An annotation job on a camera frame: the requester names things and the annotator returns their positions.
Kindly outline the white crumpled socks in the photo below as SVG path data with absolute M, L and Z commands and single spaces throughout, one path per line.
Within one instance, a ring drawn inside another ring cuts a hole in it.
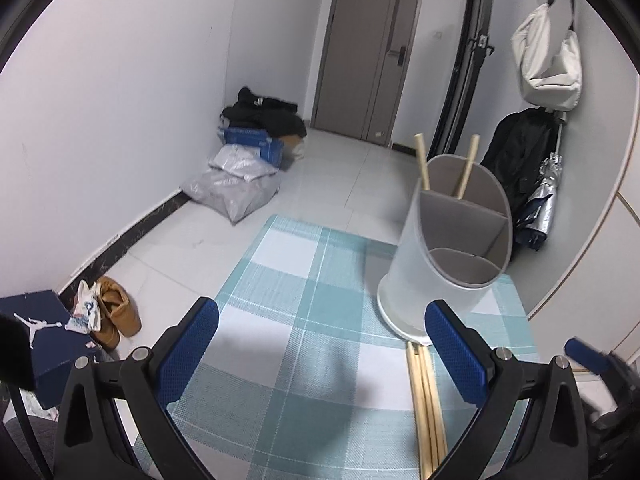
M 100 284 L 95 282 L 89 286 L 81 281 L 75 297 L 75 307 L 70 319 L 64 325 L 68 332 L 88 335 L 97 333 L 102 328 L 100 308 Z

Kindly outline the tan suede shoe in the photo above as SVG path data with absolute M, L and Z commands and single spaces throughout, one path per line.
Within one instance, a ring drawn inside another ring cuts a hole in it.
M 101 347 L 111 352 L 119 345 L 120 337 L 131 338 L 142 329 L 140 316 L 126 290 L 108 276 L 94 283 L 98 300 L 101 327 L 92 336 Z

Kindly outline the grey entrance door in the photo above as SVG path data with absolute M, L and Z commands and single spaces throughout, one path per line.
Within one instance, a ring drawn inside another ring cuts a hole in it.
M 421 0 L 332 0 L 311 125 L 387 145 Z

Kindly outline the brown cardboard box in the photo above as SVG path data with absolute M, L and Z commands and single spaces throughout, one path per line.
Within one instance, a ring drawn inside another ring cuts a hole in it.
M 292 136 L 281 136 L 279 141 L 282 143 L 283 160 L 299 160 L 305 156 L 305 138 L 293 134 Z

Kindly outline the blue cardboard box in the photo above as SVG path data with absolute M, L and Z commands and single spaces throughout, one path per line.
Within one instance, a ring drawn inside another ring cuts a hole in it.
M 220 128 L 218 136 L 224 144 L 242 145 L 270 165 L 281 167 L 284 143 L 273 139 L 266 130 L 227 127 Z

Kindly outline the navy Jordan shoe box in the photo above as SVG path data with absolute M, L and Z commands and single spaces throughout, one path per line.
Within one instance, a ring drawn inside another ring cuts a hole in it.
M 101 348 L 89 335 L 66 330 L 70 312 L 53 290 L 4 297 L 1 313 L 20 321 L 28 331 L 35 396 L 45 410 L 57 408 L 75 361 L 81 356 L 97 360 Z

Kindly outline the black clothes pile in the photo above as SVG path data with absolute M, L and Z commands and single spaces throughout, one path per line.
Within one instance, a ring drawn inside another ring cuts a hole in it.
M 236 102 L 225 107 L 220 116 L 228 122 L 230 128 L 265 130 L 273 139 L 284 136 L 303 139 L 307 135 L 307 129 L 297 112 L 295 103 L 271 96 L 258 96 L 250 88 L 243 87 Z

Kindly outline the teal plaid table mat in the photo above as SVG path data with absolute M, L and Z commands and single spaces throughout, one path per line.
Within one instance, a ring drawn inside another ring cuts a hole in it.
M 391 244 L 270 217 L 168 411 L 217 479 L 414 479 L 406 345 L 376 308 Z

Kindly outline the white hanging bag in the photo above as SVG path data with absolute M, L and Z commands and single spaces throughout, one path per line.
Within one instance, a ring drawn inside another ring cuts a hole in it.
M 553 49 L 549 3 L 527 15 L 511 37 L 511 48 L 524 101 L 557 112 L 574 110 L 582 94 L 579 40 L 569 27 Z

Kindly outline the white plastic mailer bag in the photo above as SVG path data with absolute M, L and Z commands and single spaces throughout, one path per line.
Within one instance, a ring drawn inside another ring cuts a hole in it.
M 209 157 L 207 163 L 210 168 L 222 170 L 246 182 L 278 173 L 277 168 L 262 159 L 255 150 L 240 144 L 224 144 L 215 155 Z

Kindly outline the silver folded umbrella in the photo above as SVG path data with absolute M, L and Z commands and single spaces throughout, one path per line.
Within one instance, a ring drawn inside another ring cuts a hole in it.
M 558 133 L 556 134 L 555 148 L 542 162 L 539 169 L 539 184 L 533 194 L 529 196 L 518 217 L 518 222 L 516 222 L 516 242 L 535 252 L 538 252 L 548 240 L 554 218 L 555 205 L 558 201 L 563 161 L 560 148 L 566 120 L 559 118 L 556 124 L 558 125 Z

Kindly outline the black framed sliding door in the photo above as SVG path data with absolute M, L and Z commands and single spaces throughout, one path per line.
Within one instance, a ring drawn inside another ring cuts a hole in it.
M 489 41 L 494 0 L 466 0 L 454 69 L 427 158 L 454 154 L 469 116 L 480 70 L 495 48 Z

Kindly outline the black hanging jacket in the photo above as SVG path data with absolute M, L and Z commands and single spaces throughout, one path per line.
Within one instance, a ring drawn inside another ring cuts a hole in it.
M 502 185 L 513 221 L 536 190 L 540 167 L 557 136 L 555 116 L 544 107 L 526 108 L 498 123 L 480 164 Z

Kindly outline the white utensil holder cup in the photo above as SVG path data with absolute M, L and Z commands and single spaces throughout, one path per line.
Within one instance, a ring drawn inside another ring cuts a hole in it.
M 496 177 L 473 165 L 456 196 L 466 160 L 439 155 L 427 163 L 430 188 L 414 189 L 390 270 L 376 292 L 378 310 L 402 339 L 429 344 L 425 309 L 444 300 L 462 318 L 480 304 L 511 259 L 511 208 Z

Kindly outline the grey plastic mailer bag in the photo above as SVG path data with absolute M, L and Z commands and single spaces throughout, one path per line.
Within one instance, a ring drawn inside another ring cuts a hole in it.
M 184 181 L 180 190 L 194 202 L 212 208 L 237 224 L 266 206 L 279 191 L 281 182 L 280 172 L 245 181 L 224 170 L 209 169 Z

